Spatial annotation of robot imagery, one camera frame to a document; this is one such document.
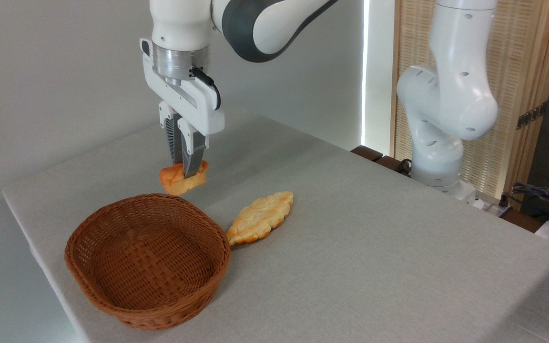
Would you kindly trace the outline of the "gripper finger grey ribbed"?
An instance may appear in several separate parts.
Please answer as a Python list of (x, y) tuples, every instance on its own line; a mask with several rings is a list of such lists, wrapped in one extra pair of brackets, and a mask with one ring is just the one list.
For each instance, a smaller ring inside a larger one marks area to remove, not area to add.
[(161, 127), (166, 132), (173, 164), (182, 163), (182, 135), (180, 133), (179, 127), (177, 126), (177, 122), (181, 119), (181, 115), (179, 115), (179, 113), (177, 113), (177, 111), (175, 111), (165, 101), (162, 101), (159, 103), (159, 117)]
[(184, 177), (195, 176), (203, 162), (207, 138), (186, 119), (179, 119), (177, 120), (177, 139), (180, 142)]

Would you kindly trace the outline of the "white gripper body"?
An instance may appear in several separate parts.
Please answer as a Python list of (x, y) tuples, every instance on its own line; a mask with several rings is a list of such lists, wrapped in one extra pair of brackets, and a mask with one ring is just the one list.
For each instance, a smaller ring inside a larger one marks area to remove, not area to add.
[(167, 50), (148, 39), (140, 40), (147, 85), (201, 134), (223, 130), (225, 114), (215, 82), (205, 74), (208, 48)]

